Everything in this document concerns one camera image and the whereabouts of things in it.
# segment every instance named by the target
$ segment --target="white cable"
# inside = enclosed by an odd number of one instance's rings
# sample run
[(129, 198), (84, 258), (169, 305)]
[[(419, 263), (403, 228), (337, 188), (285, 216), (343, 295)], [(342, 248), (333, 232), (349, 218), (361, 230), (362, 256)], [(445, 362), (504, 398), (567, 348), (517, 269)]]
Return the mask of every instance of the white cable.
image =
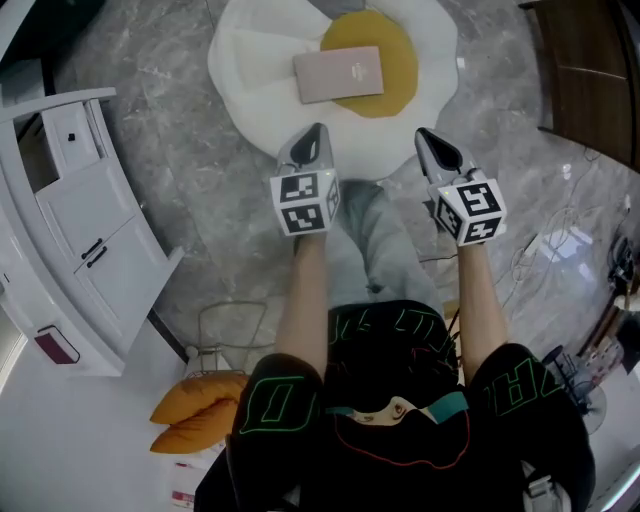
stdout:
[[(551, 218), (549, 219), (549, 221), (547, 222), (547, 224), (545, 225), (545, 227), (538, 233), (538, 235), (536, 235), (536, 238), (538, 238), (538, 236), (540, 234), (544, 234), (542, 236), (542, 239), (547, 238), (549, 240), (548, 248), (551, 251), (551, 255), (549, 256), (549, 264), (547, 265), (547, 268), (545, 269), (542, 279), (540, 281), (540, 285), (538, 286), (538, 288), (536, 289), (534, 295), (536, 293), (538, 293), (538, 291), (540, 291), (540, 289), (542, 288), (542, 286), (544, 285), (547, 275), (549, 274), (549, 271), (551, 270), (551, 264), (553, 263), (553, 259), (555, 258), (558, 250), (560, 249), (560, 247), (562, 247), (562, 245), (564, 245), (564, 243), (569, 239), (569, 229), (571, 229), (572, 227), (576, 226), (576, 227), (580, 227), (582, 220), (584, 218), (585, 215), (587, 215), (588, 213), (595, 211), (595, 210), (601, 210), (602, 208), (604, 208), (603, 206), (594, 206), (592, 208), (588, 208), (586, 210), (584, 210), (583, 212), (580, 212), (578, 209), (574, 208), (573, 206), (571, 206), (571, 200), (573, 199), (573, 195), (575, 194), (576, 190), (578, 189), (578, 186), (580, 185), (580, 183), (582, 183), (582, 180), (584, 178), (586, 178), (586, 176), (591, 172), (591, 170), (594, 168), (594, 161), (590, 161), (590, 166), (589, 169), (587, 170), (587, 172), (585, 172), (579, 179), (578, 181), (576, 181), (576, 184), (574, 185), (571, 194), (569, 194), (569, 199), (567, 200), (567, 206), (564, 208), (561, 208), (560, 210), (558, 210), (557, 212), (555, 212)], [(555, 221), (556, 217), (558, 215), (563, 214), (563, 219), (562, 219), (562, 230), (560, 231), (561, 233), (561, 237), (560, 240), (557, 243), (553, 243), (553, 234), (557, 232), (557, 230), (555, 229), (556, 223), (557, 221)], [(567, 226), (567, 220), (570, 220), (570, 225)], [(533, 256), (531, 257), (531, 263), (529, 264), (523, 264), (522, 261), (524, 259), (528, 259), (525, 258), (525, 252), (528, 248), (528, 245), (526, 247), (522, 247), (518, 250), (516, 250), (516, 252), (513, 254), (513, 257), (511, 258), (511, 278), (513, 279), (513, 281), (515, 282), (513, 289), (511, 290), (511, 293), (509, 293), (509, 296), (506, 298), (506, 300), (503, 302), (502, 304), (502, 308), (505, 308), (506, 305), (509, 303), (509, 301), (512, 299), (512, 297), (515, 295), (517, 289), (518, 289), (518, 285), (524, 281), (526, 281), (529, 278), (529, 274), (531, 273), (535, 262), (536, 262), (536, 258), (539, 252), (539, 244), (538, 247), (536, 247), (536, 249), (533, 251)]]

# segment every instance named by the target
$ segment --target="white cabinet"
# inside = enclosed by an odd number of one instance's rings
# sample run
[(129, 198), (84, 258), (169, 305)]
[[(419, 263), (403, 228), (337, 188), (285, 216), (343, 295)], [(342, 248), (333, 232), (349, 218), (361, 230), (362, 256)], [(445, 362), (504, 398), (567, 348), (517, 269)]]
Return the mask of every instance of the white cabinet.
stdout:
[(91, 299), (123, 334), (132, 317), (151, 308), (149, 290), (164, 275), (167, 258), (141, 217), (120, 228), (76, 271)]
[(103, 159), (36, 194), (53, 237), (73, 270), (136, 214), (119, 163)]
[(100, 159), (82, 103), (42, 113), (51, 157), (61, 176), (84, 169)]
[[(79, 359), (64, 364), (42, 352), (67, 375), (122, 373), (184, 255), (165, 254), (127, 182), (98, 102), (114, 94), (81, 91), (0, 108), (0, 305), (29, 339), (55, 332), (48, 346), (64, 339), (74, 347)], [(30, 182), (13, 122), (34, 113), (43, 117), (55, 171)]]

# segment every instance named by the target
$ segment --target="orange cushion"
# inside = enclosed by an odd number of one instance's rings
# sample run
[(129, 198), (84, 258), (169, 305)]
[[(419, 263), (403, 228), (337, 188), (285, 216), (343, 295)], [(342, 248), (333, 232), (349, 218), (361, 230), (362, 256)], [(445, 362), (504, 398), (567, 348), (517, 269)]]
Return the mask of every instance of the orange cushion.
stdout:
[(173, 425), (204, 411), (218, 400), (240, 401), (246, 375), (219, 373), (179, 382), (151, 415), (153, 423)]
[(195, 453), (231, 433), (238, 404), (221, 400), (192, 418), (171, 425), (151, 445), (154, 453)]

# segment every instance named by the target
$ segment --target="marble floor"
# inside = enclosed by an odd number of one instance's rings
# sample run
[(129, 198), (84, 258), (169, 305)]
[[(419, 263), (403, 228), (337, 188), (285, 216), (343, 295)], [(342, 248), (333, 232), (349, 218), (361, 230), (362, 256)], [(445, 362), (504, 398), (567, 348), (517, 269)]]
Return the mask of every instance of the marble floor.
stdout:
[[(508, 231), (488, 247), (511, 338), (538, 355), (560, 343), (579, 346), (609, 296), (606, 259), (616, 228), (640, 234), (637, 214), (623, 208), (626, 194), (640, 208), (640, 175), (537, 130), (546, 109), (535, 26), (517, 2), (439, 1), (458, 26), (460, 85), (437, 128), (472, 149), (507, 202)], [(268, 194), (274, 162), (235, 129), (207, 71), (225, 3), (108, 0), (56, 72), (59, 92), (117, 88), (106, 110), (125, 172), (161, 243), (186, 251), (155, 304), (185, 345), (197, 343), (199, 313), (227, 300), (262, 305), (204, 311), (204, 345), (246, 345), (256, 331), (256, 344), (271, 342), (292, 253)], [(384, 186), (443, 299), (455, 299), (455, 247), (421, 204), (415, 161)], [(551, 238), (524, 255), (540, 232)], [(553, 257), (549, 246), (559, 242)], [(250, 369), (268, 350), (227, 356)]]

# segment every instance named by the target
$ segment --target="white cushion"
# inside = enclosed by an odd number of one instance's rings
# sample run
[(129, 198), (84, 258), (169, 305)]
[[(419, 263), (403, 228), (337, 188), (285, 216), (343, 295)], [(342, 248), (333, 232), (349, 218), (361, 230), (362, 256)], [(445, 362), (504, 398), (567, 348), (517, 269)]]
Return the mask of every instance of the white cushion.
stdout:
[(401, 25), (419, 60), (416, 96), (394, 117), (367, 119), (334, 102), (303, 105), (293, 56), (320, 50), (331, 20), (307, 0), (229, 0), (209, 50), (209, 72), (238, 130), (272, 156), (296, 132), (329, 128), (341, 179), (380, 180), (415, 154), (458, 87), (455, 23), (436, 0), (369, 0)]

